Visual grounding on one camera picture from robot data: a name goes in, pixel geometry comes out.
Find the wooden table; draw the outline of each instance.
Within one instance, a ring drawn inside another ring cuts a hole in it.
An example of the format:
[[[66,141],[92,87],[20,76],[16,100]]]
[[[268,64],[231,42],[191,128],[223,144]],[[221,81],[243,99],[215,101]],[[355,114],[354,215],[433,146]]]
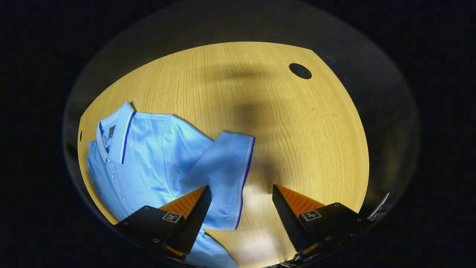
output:
[[[312,78],[289,65],[308,68]],[[368,183],[364,129],[339,79],[311,50],[276,43],[220,43],[145,64],[108,87],[81,117],[78,157],[84,183],[104,216],[86,170],[98,121],[131,102],[138,112],[174,114],[211,139],[222,131],[256,137],[237,230],[206,231],[241,267],[264,267],[296,253],[271,200],[280,184],[321,203],[358,212]]]

